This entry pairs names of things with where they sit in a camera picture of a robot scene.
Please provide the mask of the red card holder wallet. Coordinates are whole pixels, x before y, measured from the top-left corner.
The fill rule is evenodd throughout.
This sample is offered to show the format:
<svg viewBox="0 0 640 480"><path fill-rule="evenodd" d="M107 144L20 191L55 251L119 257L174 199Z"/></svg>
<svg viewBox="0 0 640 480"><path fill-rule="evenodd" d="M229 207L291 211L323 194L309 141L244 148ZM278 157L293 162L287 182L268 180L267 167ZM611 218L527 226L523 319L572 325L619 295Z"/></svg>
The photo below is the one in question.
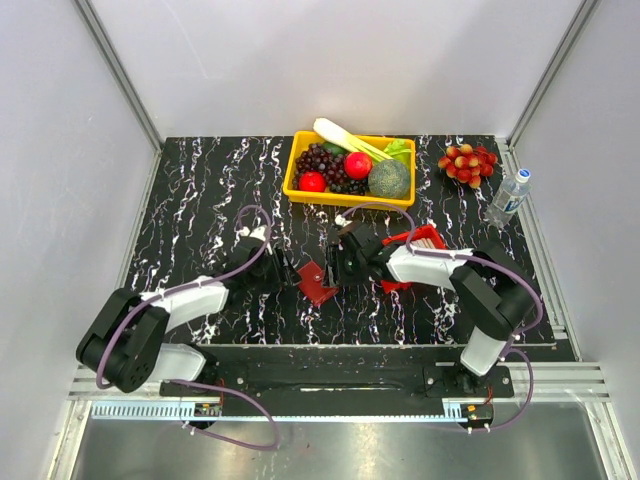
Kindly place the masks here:
<svg viewBox="0 0 640 480"><path fill-rule="evenodd" d="M337 287L324 285L324 270L314 261L303 265L297 273L301 279L298 288L315 307L320 307L338 292Z"/></svg>

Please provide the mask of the stack of credit cards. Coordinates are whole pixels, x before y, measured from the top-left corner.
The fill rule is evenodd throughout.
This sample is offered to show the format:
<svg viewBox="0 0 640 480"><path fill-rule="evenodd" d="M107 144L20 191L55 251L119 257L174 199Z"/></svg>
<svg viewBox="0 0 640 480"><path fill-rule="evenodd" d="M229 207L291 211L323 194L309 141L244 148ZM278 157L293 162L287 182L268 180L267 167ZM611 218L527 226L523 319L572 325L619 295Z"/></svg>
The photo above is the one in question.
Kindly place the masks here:
<svg viewBox="0 0 640 480"><path fill-rule="evenodd" d="M445 250L446 246L439 237L424 237L417 241L422 248Z"/></svg>

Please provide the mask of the red plastic card bin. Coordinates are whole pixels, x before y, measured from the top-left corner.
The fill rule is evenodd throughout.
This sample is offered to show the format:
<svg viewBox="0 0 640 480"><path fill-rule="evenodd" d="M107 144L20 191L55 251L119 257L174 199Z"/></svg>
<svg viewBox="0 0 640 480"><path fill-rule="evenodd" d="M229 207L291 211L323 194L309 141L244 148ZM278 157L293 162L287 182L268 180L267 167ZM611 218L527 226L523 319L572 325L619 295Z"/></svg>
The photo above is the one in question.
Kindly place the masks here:
<svg viewBox="0 0 640 480"><path fill-rule="evenodd" d="M387 237L386 239L384 239L382 241L382 243L387 246L390 245L392 243L400 243L400 242L405 242L406 239L408 238L409 233L405 232L402 234L398 234L398 235L394 235L391 237ZM439 237L442 240L442 237L440 236L439 232L436 230L435 227L431 226L431 225L424 225L424 226L420 226L416 229L416 232L414 233L412 240L411 240L411 245L413 247L420 247L417 244L417 241L421 238L424 237ZM390 294L392 291L397 291L397 290L407 290L412 286L412 283L394 283L394 282L389 282L389 281L384 281L381 280L380 284L384 290L384 292L386 294Z"/></svg>

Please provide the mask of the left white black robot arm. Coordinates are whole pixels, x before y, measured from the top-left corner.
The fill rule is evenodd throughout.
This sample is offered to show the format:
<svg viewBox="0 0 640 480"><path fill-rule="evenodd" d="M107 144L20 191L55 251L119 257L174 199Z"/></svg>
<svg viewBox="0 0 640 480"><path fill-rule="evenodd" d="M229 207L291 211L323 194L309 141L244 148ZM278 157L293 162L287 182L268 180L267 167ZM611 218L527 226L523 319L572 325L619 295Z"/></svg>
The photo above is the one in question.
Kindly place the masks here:
<svg viewBox="0 0 640 480"><path fill-rule="evenodd" d="M76 347L76 360L96 374L100 389L123 393L149 381L180 379L193 394L213 390L217 372L197 347L172 345L165 334L198 317L217 314L247 291L278 292L301 282L284 250L272 247L269 229L244 231L211 275L165 291L115 290Z"/></svg>

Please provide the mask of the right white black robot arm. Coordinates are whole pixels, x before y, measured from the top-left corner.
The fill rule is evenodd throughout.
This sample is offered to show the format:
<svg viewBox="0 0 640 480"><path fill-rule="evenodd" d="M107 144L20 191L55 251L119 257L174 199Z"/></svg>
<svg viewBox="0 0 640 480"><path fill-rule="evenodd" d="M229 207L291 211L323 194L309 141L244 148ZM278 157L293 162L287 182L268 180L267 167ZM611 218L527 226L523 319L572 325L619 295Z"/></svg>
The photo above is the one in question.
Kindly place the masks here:
<svg viewBox="0 0 640 480"><path fill-rule="evenodd" d="M391 284L423 284L451 290L474 328L454 375L457 388L469 396L491 382L490 370L515 340L521 322L544 313L531 280L500 246L476 249L425 248L414 231L399 240L383 241L369 226L339 215L338 240L326 248L325 285L343 287L376 280Z"/></svg>

